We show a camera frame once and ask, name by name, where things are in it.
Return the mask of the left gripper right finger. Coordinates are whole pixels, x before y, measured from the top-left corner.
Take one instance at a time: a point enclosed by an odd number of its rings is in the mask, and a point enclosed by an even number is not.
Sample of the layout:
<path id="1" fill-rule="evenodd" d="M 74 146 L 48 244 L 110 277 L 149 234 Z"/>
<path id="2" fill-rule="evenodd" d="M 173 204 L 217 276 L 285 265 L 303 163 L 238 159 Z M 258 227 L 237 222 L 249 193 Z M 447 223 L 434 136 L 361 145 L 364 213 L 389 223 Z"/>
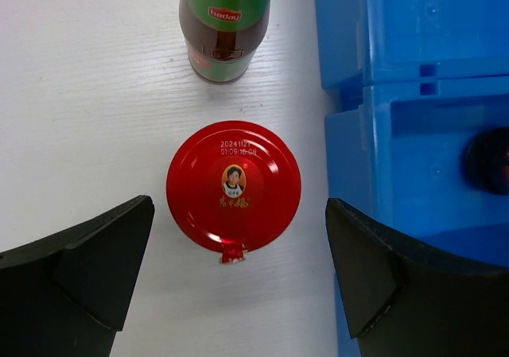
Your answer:
<path id="1" fill-rule="evenodd" d="M 329 199 L 326 227 L 363 356 L 505 356 L 508 266 L 450 253 Z"/>

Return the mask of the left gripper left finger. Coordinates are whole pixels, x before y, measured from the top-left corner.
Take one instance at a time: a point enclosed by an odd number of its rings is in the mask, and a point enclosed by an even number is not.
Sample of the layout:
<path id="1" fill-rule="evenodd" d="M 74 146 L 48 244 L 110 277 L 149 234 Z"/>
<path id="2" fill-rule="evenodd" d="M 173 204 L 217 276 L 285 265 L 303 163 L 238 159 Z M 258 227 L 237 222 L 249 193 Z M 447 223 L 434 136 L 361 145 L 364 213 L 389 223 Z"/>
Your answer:
<path id="1" fill-rule="evenodd" d="M 123 330 L 154 217 L 136 196 L 1 253 L 3 356 L 108 356 Z"/>

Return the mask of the red-lid chili jar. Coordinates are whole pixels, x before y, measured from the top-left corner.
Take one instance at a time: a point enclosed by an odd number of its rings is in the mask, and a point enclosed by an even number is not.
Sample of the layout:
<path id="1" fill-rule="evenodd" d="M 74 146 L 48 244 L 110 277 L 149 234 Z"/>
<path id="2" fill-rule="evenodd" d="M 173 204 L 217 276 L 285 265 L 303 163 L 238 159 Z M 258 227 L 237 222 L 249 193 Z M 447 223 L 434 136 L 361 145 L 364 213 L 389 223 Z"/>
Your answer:
<path id="1" fill-rule="evenodd" d="M 220 254 L 220 263 L 233 264 L 289 227 L 301 199 L 301 174 L 272 131 L 253 122 L 216 122 L 176 151 L 166 198 L 187 237 Z"/>
<path id="2" fill-rule="evenodd" d="M 508 195 L 508 127 L 478 133 L 467 144 L 463 157 L 466 181 L 491 194 Z"/>

